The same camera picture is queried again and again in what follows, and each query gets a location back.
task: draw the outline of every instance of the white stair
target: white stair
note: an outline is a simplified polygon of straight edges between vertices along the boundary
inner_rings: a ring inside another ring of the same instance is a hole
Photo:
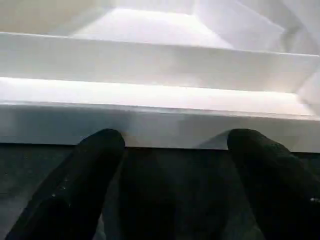
[[[1,142],[76,144],[115,128],[128,146],[225,149],[230,129],[251,128],[293,151],[320,152],[320,57],[309,34],[315,27],[302,24],[309,19],[297,17],[295,5],[80,6],[87,7],[71,6],[58,25],[48,17],[20,25],[22,33],[0,33]],[[0,29],[16,32],[15,21],[21,19],[0,22]],[[45,32],[56,36],[37,35]]]

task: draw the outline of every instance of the gray floor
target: gray floor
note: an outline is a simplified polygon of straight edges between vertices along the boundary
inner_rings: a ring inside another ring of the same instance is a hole
[[[72,146],[0,144],[0,239],[10,230],[28,199],[39,183],[73,149]],[[310,167],[320,173],[319,154],[298,154]],[[226,151],[214,150],[178,150],[129,148],[126,157],[129,160],[152,161],[165,169],[172,181],[193,186],[197,196],[214,197],[221,191],[228,194],[230,214],[223,236],[224,240],[263,240],[249,204],[246,200],[239,176]],[[157,171],[146,168],[148,177]],[[221,176],[223,187],[208,185],[207,179]],[[101,222],[96,239],[120,240],[121,234],[117,221],[118,178],[115,177],[106,196]]]

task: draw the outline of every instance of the white surface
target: white surface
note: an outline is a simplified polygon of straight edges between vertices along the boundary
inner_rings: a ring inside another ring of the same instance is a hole
[[[240,50],[274,50],[285,31],[235,0],[198,0],[194,14],[213,32]]]
[[[99,0],[117,8],[191,14],[196,0]]]
[[[293,93],[8,77],[0,77],[0,87],[2,102],[122,105],[320,119]]]
[[[320,45],[320,1],[282,0]]]
[[[96,0],[3,0],[0,32],[47,34],[96,7]]]
[[[320,69],[305,82],[297,93],[302,101],[309,104],[320,115]]]
[[[294,93],[319,56],[0,33],[0,77]]]
[[[131,147],[225,149],[234,128],[320,152],[320,117],[296,95],[36,79],[0,81],[0,142],[77,144],[103,128]]]
[[[115,8],[74,38],[232,48],[192,15]]]
[[[270,45],[271,50],[285,53],[319,54],[317,43],[306,26],[282,0],[238,0],[238,2],[284,29],[279,38]],[[297,3],[296,0],[289,0],[289,2],[293,5]],[[303,1],[303,8],[309,8],[306,2],[310,3],[309,0]]]
[[[255,129],[292,151],[320,152],[320,122],[307,119],[219,115],[98,104],[2,103],[0,142],[77,144],[104,128],[120,131],[131,147],[225,149],[227,132]]]

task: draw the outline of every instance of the white step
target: white step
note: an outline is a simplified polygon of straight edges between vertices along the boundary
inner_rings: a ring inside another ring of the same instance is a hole
[[[296,94],[318,56],[7,33],[0,52],[0,142],[114,128],[133,147],[225,149],[251,128],[320,152],[320,116]]]
[[[294,93],[319,56],[0,33],[0,76]]]
[[[73,38],[117,42],[233,48],[195,16],[114,8],[71,34]]]

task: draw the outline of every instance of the gloved finger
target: gloved finger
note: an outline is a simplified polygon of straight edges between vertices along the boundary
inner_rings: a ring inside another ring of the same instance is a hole
[[[81,141],[42,182],[6,239],[91,240],[124,149],[112,129]]]
[[[234,129],[227,145],[266,239],[319,239],[318,178],[257,131]]]

